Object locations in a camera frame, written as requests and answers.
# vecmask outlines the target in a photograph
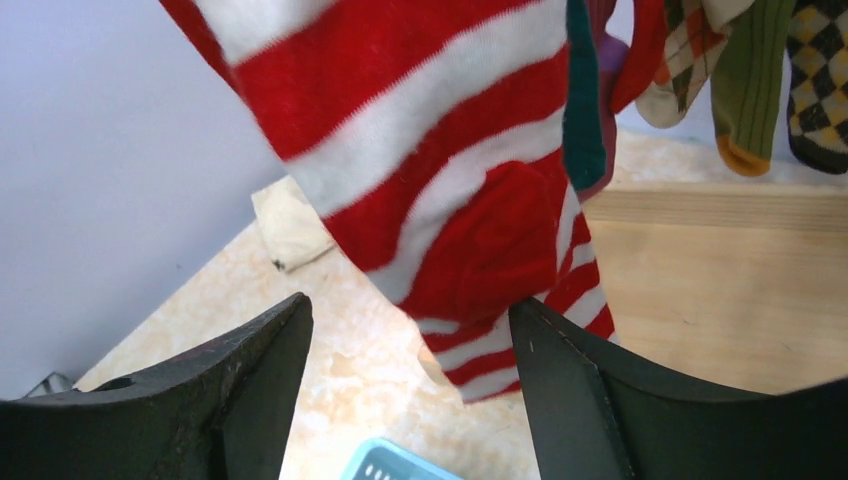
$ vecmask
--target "gray wall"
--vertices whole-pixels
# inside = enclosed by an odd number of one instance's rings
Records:
[[[283,174],[158,2],[0,2],[0,398],[84,373]]]

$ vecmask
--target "ribbed green sock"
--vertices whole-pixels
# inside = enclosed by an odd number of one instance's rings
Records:
[[[600,73],[585,0],[566,7],[568,41],[568,103],[562,120],[565,169],[577,191],[598,183],[606,173],[607,153],[601,133]]]
[[[721,158],[745,176],[769,170],[780,108],[783,49],[795,0],[755,0],[736,18],[713,71],[712,106]]]

